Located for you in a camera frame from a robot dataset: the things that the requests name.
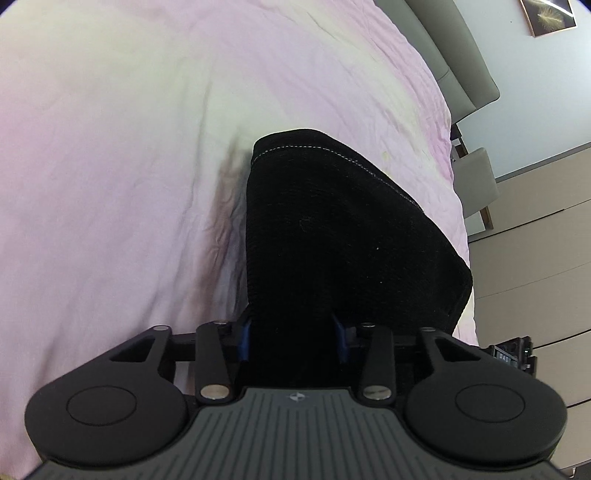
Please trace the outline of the grey bedside chair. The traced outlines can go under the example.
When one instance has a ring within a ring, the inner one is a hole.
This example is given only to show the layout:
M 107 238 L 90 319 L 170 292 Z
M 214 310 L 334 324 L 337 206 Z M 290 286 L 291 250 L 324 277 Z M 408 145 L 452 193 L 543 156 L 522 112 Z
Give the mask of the grey bedside chair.
M 500 192 L 488 152 L 483 147 L 469 152 L 457 124 L 452 125 L 451 141 L 454 189 L 461 200 L 464 219 L 480 217 L 482 225 L 473 235 L 490 231 L 494 225 L 489 207 Z

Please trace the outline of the framed wall painting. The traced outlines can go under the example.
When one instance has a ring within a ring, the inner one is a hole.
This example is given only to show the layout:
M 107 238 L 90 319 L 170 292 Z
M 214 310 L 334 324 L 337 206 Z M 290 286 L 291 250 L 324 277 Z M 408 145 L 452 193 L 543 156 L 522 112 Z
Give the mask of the framed wall painting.
M 522 8 L 534 37 L 576 27 L 576 20 L 567 0 L 521 0 Z

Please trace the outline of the pink floral bed cover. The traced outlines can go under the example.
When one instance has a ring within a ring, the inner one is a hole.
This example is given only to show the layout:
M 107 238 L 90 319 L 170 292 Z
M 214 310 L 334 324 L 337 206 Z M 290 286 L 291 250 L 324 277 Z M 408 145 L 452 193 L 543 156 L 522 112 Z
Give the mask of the pink floral bed cover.
M 372 1 L 16 1 L 1 16 L 1 471 L 35 391 L 154 325 L 245 306 L 245 176 L 322 131 L 469 254 L 451 115 Z

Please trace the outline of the grey padded headboard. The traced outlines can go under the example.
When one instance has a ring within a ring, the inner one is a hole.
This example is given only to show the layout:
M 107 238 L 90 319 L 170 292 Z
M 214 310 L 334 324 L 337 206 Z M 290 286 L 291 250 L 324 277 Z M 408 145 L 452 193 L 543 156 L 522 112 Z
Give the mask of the grey padded headboard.
M 376 5 L 420 53 L 454 124 L 497 101 L 500 91 L 452 0 L 381 0 Z

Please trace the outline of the beige built-in wardrobe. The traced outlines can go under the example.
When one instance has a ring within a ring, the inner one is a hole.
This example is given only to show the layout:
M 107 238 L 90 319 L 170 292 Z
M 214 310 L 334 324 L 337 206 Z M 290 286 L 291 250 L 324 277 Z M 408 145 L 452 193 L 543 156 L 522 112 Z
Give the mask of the beige built-in wardrobe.
M 590 151 L 500 184 L 493 231 L 470 242 L 484 346 L 532 339 L 537 376 L 563 398 L 562 468 L 590 461 Z

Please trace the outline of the black pants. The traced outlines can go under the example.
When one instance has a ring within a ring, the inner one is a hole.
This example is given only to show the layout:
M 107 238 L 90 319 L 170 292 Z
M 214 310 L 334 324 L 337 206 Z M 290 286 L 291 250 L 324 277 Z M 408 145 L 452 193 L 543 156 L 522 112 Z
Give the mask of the black pants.
M 473 287 L 465 260 L 409 193 L 315 130 L 254 144 L 245 248 L 249 363 L 274 388 L 339 375 L 346 328 L 452 333 Z

